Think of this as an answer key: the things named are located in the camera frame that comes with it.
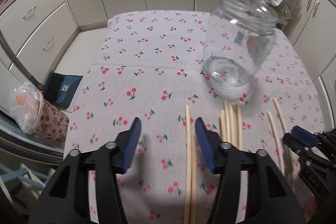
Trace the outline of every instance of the jar mouth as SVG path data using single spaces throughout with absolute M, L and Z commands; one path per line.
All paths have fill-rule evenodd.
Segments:
M 272 35 L 278 23 L 277 13 L 261 0 L 221 0 L 221 8 L 231 24 L 260 34 Z

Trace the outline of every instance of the ridged blue pad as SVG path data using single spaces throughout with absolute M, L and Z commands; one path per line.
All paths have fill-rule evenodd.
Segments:
M 202 121 L 202 118 L 197 118 L 195 122 L 195 132 L 198 140 L 198 145 L 201 149 L 203 163 L 212 173 L 215 171 L 214 151 L 211 143 L 206 135 L 207 129 Z
M 315 135 L 299 126 L 294 126 L 291 133 L 295 138 L 303 142 L 308 147 L 315 147 L 319 145 L 319 141 Z
M 141 121 L 138 117 L 134 119 L 132 127 L 129 130 L 129 133 L 130 136 L 124 149 L 124 159 L 122 164 L 122 169 L 124 172 L 126 172 L 127 169 L 130 168 L 135 149 L 137 148 L 138 145 L 138 140 L 141 133 Z

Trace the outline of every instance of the tablecloth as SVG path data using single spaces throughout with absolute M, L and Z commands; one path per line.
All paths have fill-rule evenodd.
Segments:
M 121 14 L 110 21 L 110 36 L 82 79 L 65 145 L 96 150 L 142 121 L 142 133 L 131 168 L 118 175 L 125 213 L 132 223 L 183 223 L 186 138 L 184 107 L 190 105 L 191 123 L 202 117 L 209 130 L 219 131 L 223 100 L 212 90 L 202 70 L 202 51 L 208 13 L 144 11 Z M 300 58 L 280 30 L 271 54 L 255 75 L 251 99 L 241 95 L 243 149 L 268 151 L 278 164 L 275 141 L 266 116 L 276 117 L 276 97 L 288 128 L 299 125 L 311 132 L 324 129 L 317 92 Z M 280 121 L 275 119 L 279 137 Z M 298 157 L 293 155 L 298 171 Z M 246 177 L 242 177 L 237 221 L 245 213 Z M 91 219 L 98 222 L 95 175 L 90 174 Z M 218 177 L 197 158 L 197 224 L 206 223 Z M 296 181 L 304 204 L 307 190 Z

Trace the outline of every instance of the red patterned trash can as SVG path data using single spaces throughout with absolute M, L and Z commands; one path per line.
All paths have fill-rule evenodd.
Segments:
M 67 136 L 69 117 L 48 101 L 44 99 L 43 101 L 42 115 L 35 134 L 46 139 L 64 142 Z

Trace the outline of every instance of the bundle of chopsticks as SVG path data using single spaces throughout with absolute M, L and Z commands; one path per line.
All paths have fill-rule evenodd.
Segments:
M 273 98 L 274 106 L 277 110 L 278 117 L 281 122 L 283 134 L 287 133 L 287 126 L 282 111 L 276 98 Z M 268 121 L 276 143 L 278 151 L 278 162 L 281 173 L 285 174 L 284 159 L 280 147 L 280 140 L 277 129 L 274 124 L 274 119 L 270 111 L 267 112 Z M 185 185 L 185 204 L 184 204 L 184 224 L 195 224 L 196 220 L 196 169 L 197 169 L 197 150 L 196 150 L 196 136 L 191 133 L 190 126 L 190 107 L 185 106 L 185 120 L 186 120 L 186 185 Z M 239 150 L 243 149 L 242 136 L 242 112 L 240 102 L 234 104 L 224 101 L 224 109 L 221 110 L 220 116 L 220 136 L 223 142 L 229 142 Z M 290 185 L 293 186 L 293 160 L 291 152 L 287 152 L 291 162 L 290 168 Z

